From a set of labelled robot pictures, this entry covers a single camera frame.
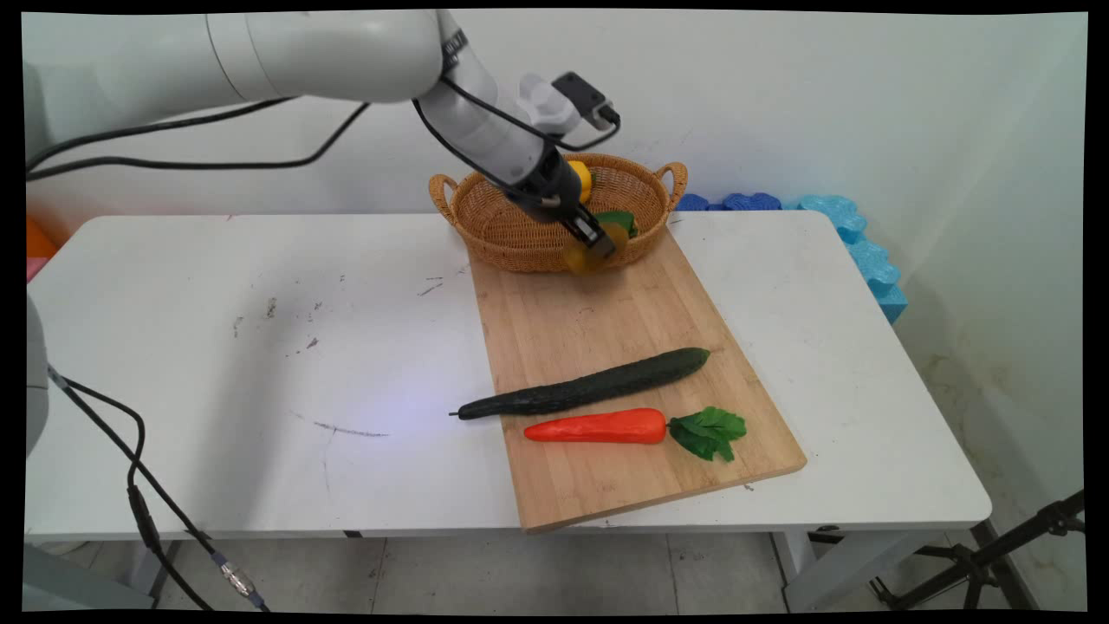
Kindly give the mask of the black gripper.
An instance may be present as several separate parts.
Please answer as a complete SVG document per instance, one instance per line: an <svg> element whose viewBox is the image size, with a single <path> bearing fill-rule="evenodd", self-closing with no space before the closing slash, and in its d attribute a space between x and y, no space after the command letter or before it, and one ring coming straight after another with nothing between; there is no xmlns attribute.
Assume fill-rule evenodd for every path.
<svg viewBox="0 0 1109 624"><path fill-rule="evenodd" d="M570 234L564 260L606 260L617 253L613 237L583 208L581 182L561 154L543 154L516 185L516 205L538 224L562 224Z"/></svg>

